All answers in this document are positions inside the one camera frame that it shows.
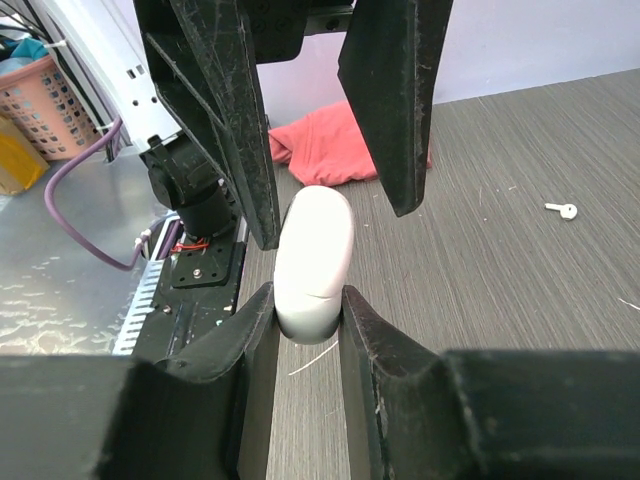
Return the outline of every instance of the earbud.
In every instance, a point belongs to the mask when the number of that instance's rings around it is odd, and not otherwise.
[[[353,234],[351,206],[335,190],[306,187],[291,201],[273,276],[278,322],[287,338],[316,344],[336,331]]]

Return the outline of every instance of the gray wooden table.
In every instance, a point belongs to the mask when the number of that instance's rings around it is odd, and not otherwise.
[[[357,228],[349,283],[435,351],[638,348],[640,71],[439,105],[432,134],[417,212],[395,218],[377,182],[339,188]],[[300,186],[277,178],[284,211]],[[250,246],[242,301],[274,258]],[[271,479],[349,478],[337,349],[290,375],[334,342],[282,341]]]

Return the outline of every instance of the white wall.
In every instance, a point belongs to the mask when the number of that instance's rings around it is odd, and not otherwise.
[[[344,98],[342,35],[305,39],[301,55],[260,67],[273,125]],[[435,102],[640,68],[640,0],[454,0]]]

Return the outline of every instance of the white oval object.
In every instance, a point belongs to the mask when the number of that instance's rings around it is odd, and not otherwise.
[[[282,333],[315,344],[338,326],[353,248],[353,213],[344,196],[306,187],[291,201],[276,256],[273,293]]]

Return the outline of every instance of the red towel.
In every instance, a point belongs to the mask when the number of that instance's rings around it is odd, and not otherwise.
[[[304,185],[332,187],[349,180],[376,178],[376,168],[349,104],[323,107],[285,127],[269,132],[275,163]],[[431,168],[431,152],[427,155]]]

